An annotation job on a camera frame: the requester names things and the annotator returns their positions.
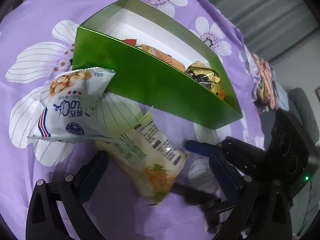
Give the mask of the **grey curtain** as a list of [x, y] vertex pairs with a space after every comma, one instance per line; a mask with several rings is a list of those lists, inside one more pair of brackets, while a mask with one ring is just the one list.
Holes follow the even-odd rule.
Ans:
[[318, 28], [303, 0], [208, 0], [243, 34], [250, 52], [274, 59]]

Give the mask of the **pink patterned folded cloth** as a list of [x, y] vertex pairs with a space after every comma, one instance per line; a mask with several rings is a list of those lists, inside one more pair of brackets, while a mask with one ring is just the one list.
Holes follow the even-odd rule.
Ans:
[[252, 57], [260, 76], [260, 81], [257, 84], [257, 100], [254, 104], [258, 108], [266, 108], [267, 110], [283, 109], [289, 111], [287, 92], [277, 82], [272, 66], [256, 54], [253, 54]]

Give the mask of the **white blue peanut packet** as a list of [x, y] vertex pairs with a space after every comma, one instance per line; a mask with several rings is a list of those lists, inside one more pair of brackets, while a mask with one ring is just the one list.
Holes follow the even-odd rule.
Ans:
[[31, 140], [77, 143], [99, 139], [110, 142], [106, 128], [98, 121], [97, 106], [114, 70], [100, 67], [59, 74], [49, 82], [49, 91], [35, 116]]

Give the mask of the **orange snack packet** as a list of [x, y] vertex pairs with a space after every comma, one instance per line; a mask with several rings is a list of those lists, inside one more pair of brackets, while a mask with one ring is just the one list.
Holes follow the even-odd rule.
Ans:
[[216, 84], [214, 87], [213, 87], [213, 93], [218, 97], [220, 98], [221, 100], [224, 100], [225, 98], [225, 93], [223, 91], [223, 89], [221, 88], [220, 84]]

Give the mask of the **yellow green snack packet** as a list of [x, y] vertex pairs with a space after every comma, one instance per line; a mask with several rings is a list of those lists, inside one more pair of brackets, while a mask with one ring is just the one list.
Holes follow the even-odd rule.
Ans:
[[131, 177], [149, 205], [163, 201], [187, 159], [158, 129], [150, 111], [132, 128], [114, 133], [110, 143], [96, 140], [95, 145]]

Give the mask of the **framed landscape painting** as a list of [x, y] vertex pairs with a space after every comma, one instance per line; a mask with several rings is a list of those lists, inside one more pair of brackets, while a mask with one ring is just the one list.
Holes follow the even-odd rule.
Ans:
[[317, 98], [320, 100], [320, 88], [317, 88], [315, 91]]

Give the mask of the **gold black snack packet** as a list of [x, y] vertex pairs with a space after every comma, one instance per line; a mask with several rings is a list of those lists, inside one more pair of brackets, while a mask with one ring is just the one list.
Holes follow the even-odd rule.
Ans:
[[203, 62], [196, 61], [186, 70], [185, 74], [197, 81], [206, 89], [214, 92], [214, 87], [220, 82], [219, 74], [212, 68], [206, 67]]

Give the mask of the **grey sofa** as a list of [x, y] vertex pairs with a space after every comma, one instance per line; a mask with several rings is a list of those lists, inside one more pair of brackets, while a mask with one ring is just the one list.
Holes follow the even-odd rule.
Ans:
[[[290, 90], [287, 94], [289, 112], [292, 113], [310, 134], [313, 142], [319, 140], [319, 128], [310, 102], [301, 88]], [[270, 110], [260, 114], [261, 128], [265, 136], [264, 148], [271, 141], [271, 130], [276, 112]], [[290, 210], [292, 233], [295, 239], [304, 235], [319, 212], [319, 171], [309, 179], [302, 190], [293, 198]]]

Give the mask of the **beige snack packet in box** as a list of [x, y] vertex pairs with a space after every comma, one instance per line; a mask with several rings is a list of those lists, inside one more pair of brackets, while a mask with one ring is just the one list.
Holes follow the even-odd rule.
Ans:
[[156, 49], [156, 48], [153, 48], [152, 46], [149, 46], [149, 45], [145, 45], [145, 44], [141, 44], [138, 46], [138, 48], [140, 48], [141, 50], [157, 57], [158, 59], [164, 61], [165, 63], [175, 67], [176, 69], [182, 71], [182, 72], [185, 72], [185, 67], [184, 65], [180, 62], [180, 61], [177, 61], [176, 59], [174, 59], [172, 56]]

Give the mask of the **green cardboard box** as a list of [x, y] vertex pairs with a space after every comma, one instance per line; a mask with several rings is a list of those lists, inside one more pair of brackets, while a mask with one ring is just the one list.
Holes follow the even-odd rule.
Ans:
[[[185, 67], [195, 61], [215, 70], [224, 99], [183, 71], [127, 43], [156, 48]], [[242, 118], [236, 94], [217, 55], [170, 16], [140, 0], [118, 0], [77, 28], [73, 68], [103, 67], [115, 71], [111, 93], [155, 107], [210, 129]]]

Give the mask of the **red snack packet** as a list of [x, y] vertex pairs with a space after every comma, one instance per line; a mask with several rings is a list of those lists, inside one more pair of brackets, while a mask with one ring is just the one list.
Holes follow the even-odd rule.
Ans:
[[137, 40], [136, 39], [132, 39], [132, 38], [126, 38], [124, 40], [122, 40], [123, 42], [132, 45], [132, 46], [136, 46], [137, 44]]

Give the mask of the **purple floral tablecloth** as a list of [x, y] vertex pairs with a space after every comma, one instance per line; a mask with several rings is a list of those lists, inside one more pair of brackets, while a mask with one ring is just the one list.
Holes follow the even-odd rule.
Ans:
[[[117, 0], [27, 0], [1, 22], [1, 215], [17, 239], [25, 239], [32, 191], [38, 179], [61, 181], [88, 163], [94, 142], [28, 141], [42, 86], [71, 69], [77, 27]], [[263, 148], [253, 104], [257, 67], [241, 31], [207, 0], [151, 3], [210, 46], [232, 83], [243, 118], [215, 131], [155, 108], [152, 117], [171, 142], [215, 144], [226, 136]], [[87, 213], [106, 239], [212, 239], [197, 207], [169, 194], [157, 206], [140, 198], [131, 178], [111, 159]]]

